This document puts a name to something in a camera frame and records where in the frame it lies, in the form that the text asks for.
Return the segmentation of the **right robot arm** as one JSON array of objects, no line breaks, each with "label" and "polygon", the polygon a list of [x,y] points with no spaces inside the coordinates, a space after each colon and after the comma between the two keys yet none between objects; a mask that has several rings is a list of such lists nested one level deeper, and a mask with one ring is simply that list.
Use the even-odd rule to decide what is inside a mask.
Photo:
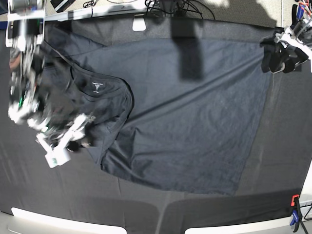
[{"label": "right robot arm", "polygon": [[15,124],[36,130],[37,141],[47,151],[65,148],[77,151],[92,146],[86,127],[92,115],[57,113],[49,98],[51,90],[42,86],[46,2],[44,0],[9,0],[7,2],[5,45],[11,49],[10,94],[8,116]]}]

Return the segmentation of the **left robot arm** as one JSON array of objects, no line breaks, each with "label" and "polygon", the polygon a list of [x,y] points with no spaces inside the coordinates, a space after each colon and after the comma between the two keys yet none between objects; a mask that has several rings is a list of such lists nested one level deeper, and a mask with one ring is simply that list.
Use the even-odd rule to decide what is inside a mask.
[{"label": "left robot arm", "polygon": [[290,73],[312,60],[312,2],[298,0],[292,6],[292,24],[274,31],[260,43],[264,48],[264,73]]}]

